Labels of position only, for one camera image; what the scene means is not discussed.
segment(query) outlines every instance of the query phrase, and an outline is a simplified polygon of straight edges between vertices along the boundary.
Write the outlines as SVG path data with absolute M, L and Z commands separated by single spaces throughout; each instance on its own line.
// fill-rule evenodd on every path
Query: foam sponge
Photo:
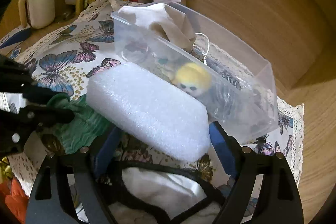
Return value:
M 90 77 L 86 102 L 121 129 L 178 160 L 196 161 L 210 148 L 205 106 L 136 64 Z

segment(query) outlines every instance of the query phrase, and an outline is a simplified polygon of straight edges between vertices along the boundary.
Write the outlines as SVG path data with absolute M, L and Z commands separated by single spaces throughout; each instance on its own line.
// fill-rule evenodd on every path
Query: wooden table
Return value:
M 223 25 L 267 58 L 282 99 L 294 106 L 305 104 L 299 191 L 308 223 L 336 182 L 335 31 L 314 0 L 188 0 L 188 6 Z M 6 13 L 17 20 L 13 9 L 14 5 Z M 22 44 L 22 50 L 64 25 L 54 23 L 35 31 Z

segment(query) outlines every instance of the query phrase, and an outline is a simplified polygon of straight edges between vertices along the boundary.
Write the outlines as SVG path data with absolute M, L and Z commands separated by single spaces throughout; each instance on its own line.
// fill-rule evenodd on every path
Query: white fabric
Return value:
M 165 210 L 170 219 L 206 198 L 197 182 L 181 175 L 132 167 L 123 170 L 122 178 L 131 194 Z
M 150 214 L 127 208 L 120 203 L 110 205 L 109 210 L 119 224 L 157 224 L 155 218 Z M 200 210 L 181 224 L 210 224 L 215 220 L 220 210 L 221 207 L 213 202 L 207 208 Z
M 147 7 L 124 6 L 118 15 L 129 23 L 155 32 L 182 49 L 190 50 L 196 39 L 195 31 L 187 16 L 163 3 Z

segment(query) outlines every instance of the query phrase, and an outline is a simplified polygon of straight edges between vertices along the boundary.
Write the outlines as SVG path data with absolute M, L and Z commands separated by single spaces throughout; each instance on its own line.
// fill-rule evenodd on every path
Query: toy figure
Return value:
M 196 63 L 186 63 L 177 70 L 172 83 L 192 97 L 198 97 L 211 87 L 211 75 Z

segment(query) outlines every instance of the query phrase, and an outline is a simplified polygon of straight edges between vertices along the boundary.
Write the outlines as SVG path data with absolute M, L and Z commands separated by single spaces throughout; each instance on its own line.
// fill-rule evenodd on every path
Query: clear plastic box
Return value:
M 276 129 L 278 107 L 271 64 L 237 36 L 207 17 L 178 3 L 164 3 L 184 12 L 196 33 L 205 34 L 212 43 L 238 60 L 238 64 L 242 63 L 236 71 L 229 70 L 231 75 L 243 83 L 242 88 L 238 89 L 227 77 L 218 74 L 176 45 L 130 24 L 114 12 L 112 17 L 117 55 L 167 81 L 170 81 L 167 77 L 169 73 L 174 74 L 186 63 L 194 62 L 204 68 L 211 75 L 211 88 L 196 99 L 206 106 L 209 120 L 219 121 L 226 132 L 241 144 Z M 162 64 L 155 58 L 157 55 L 165 56 L 173 64 L 167 68 L 167 72 L 162 73 Z

